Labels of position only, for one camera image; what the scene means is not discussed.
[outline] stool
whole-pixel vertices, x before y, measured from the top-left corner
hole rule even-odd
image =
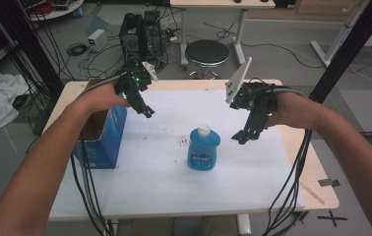
[[[224,63],[229,56],[228,48],[214,40],[201,39],[187,45],[186,59],[202,68],[189,74],[188,79],[193,76],[194,80],[206,79],[208,74],[214,75],[212,79],[220,79],[219,75],[209,70]]]

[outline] hand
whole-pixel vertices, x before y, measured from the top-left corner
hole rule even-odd
[[[130,103],[115,93],[116,85],[117,82],[112,82],[94,88],[74,102],[83,105],[89,113],[107,110],[116,105],[129,107]]]
[[[267,127],[286,125],[292,128],[316,130],[318,118],[331,111],[319,103],[290,91],[278,93],[277,99],[278,111],[273,112]]]

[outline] bottle cap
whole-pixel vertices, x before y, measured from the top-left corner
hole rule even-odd
[[[208,125],[202,124],[198,126],[198,134],[200,137],[207,137],[211,132],[211,128]]]

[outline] gray floor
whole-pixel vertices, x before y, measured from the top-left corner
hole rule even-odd
[[[51,31],[60,47],[60,51],[66,58],[65,51],[73,43],[82,42],[87,44],[87,36],[97,28],[109,30],[108,34],[116,35],[119,26],[114,22],[117,17],[123,16],[126,10],[116,6],[97,6],[89,4],[84,6],[85,15],[81,19],[75,19],[71,15],[54,19],[48,22]],[[218,27],[231,26],[229,22],[214,22]],[[42,38],[45,33],[41,24],[38,30]],[[188,31],[188,40],[199,38],[217,38],[217,29],[203,24],[194,24]],[[313,23],[313,22],[276,22],[276,21],[247,21],[242,41],[246,44],[262,44],[270,41],[274,44],[285,46],[300,52],[296,54],[305,64],[318,67],[321,62],[311,48],[309,41],[317,40],[323,48],[327,48],[337,35],[341,23]],[[231,47],[231,36],[222,41]],[[288,86],[315,86],[325,71],[325,68],[307,68],[298,63],[288,51],[274,46],[243,47],[246,56],[251,56],[253,62],[247,73],[247,77],[262,79],[280,79]],[[179,64],[178,45],[168,47],[169,59],[167,67],[159,73],[161,80],[183,80],[193,70],[189,67],[183,71]],[[85,80],[84,70],[78,65],[87,57],[88,53],[80,57],[72,57],[68,67],[76,79]],[[109,49],[106,53],[95,58],[91,69],[101,71],[109,68],[121,55],[120,47]],[[358,70],[372,64],[372,48],[364,47],[356,56],[351,68]],[[231,53],[227,63],[216,71],[223,77],[230,77],[238,68],[237,58]],[[9,60],[0,63],[0,73],[17,74],[17,70]],[[92,75],[98,75],[98,71],[91,70]],[[337,84],[342,97],[358,120],[362,129],[372,131],[372,67],[359,72],[365,77],[354,75],[347,71]],[[28,124],[10,123],[0,128],[0,195],[17,166],[23,159],[28,145],[35,138]],[[319,219],[318,216],[330,216],[327,210],[309,212],[302,221],[297,221],[286,235],[372,235],[372,229],[358,202],[349,187],[341,169],[332,153],[321,140],[312,141],[315,151],[330,179],[339,180],[340,186],[335,190],[340,199],[340,207],[332,210],[334,217],[342,220],[332,222],[329,219]],[[193,235],[194,229],[201,217],[176,218],[174,227],[175,235]],[[252,214],[250,216],[253,235],[261,235],[267,224],[266,214]],[[130,235],[130,220],[121,220],[119,235]],[[50,222],[47,227],[47,235],[94,235],[94,229],[87,221],[79,222]]]

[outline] plastic bottle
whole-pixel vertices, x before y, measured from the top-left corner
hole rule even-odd
[[[217,162],[217,146],[220,137],[208,125],[200,125],[190,133],[187,155],[189,167],[196,170],[210,170]]]

